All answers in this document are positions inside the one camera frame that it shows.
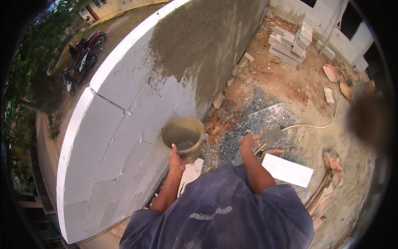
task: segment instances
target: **trowel handle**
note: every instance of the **trowel handle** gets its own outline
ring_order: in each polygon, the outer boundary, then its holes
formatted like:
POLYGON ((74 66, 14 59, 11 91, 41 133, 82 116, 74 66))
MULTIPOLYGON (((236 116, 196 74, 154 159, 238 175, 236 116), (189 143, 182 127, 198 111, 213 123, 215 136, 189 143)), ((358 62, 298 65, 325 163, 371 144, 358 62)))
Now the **trowel handle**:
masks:
POLYGON ((254 140, 259 140, 259 139, 261 139, 261 134, 253 134, 252 138, 254 140))

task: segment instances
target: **bucket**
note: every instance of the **bucket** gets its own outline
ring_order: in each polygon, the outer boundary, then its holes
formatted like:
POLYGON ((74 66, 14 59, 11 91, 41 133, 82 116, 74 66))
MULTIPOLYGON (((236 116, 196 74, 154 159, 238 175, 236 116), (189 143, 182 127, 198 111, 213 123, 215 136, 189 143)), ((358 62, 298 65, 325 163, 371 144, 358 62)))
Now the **bucket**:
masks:
POLYGON ((172 153, 172 144, 177 146, 177 154, 193 163, 200 156, 200 145, 205 135, 205 126, 197 118, 175 118, 160 130, 159 140, 163 150, 172 153))

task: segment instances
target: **window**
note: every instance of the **window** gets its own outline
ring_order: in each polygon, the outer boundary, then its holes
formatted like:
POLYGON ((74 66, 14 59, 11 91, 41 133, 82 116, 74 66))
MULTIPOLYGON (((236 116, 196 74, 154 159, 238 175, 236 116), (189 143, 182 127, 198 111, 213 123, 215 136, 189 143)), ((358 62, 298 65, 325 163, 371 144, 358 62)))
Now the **window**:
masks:
POLYGON ((362 17, 358 14, 354 6, 348 2, 347 8, 341 18, 340 31, 351 40, 362 22, 362 17))
POLYGON ((313 8, 316 3, 316 0, 300 0, 300 1, 302 1, 306 5, 310 6, 311 8, 313 8))
POLYGON ((93 3, 96 5, 97 8, 101 8, 103 5, 107 4, 107 0, 93 0, 93 3))

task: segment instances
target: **navy blue shirt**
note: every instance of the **navy blue shirt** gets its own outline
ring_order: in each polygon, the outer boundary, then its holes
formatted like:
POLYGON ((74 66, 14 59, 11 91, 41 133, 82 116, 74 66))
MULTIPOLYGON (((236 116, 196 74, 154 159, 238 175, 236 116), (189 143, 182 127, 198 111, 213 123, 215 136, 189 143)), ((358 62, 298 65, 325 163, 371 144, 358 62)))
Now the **navy blue shirt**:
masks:
POLYGON ((137 210, 119 248, 307 248, 312 220, 295 190, 248 187, 246 168, 232 163, 202 174, 164 214, 137 210))

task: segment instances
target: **worker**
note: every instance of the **worker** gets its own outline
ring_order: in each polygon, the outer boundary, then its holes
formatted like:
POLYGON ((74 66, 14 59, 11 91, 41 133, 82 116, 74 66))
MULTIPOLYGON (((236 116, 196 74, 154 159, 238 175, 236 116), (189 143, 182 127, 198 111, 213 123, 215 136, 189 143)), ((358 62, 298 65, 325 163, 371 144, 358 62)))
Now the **worker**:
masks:
POLYGON ((137 210, 119 248, 307 248, 312 220, 295 190, 276 185, 252 152, 252 135, 239 139, 244 164, 202 174, 177 193, 185 164, 177 147, 158 197, 137 210))

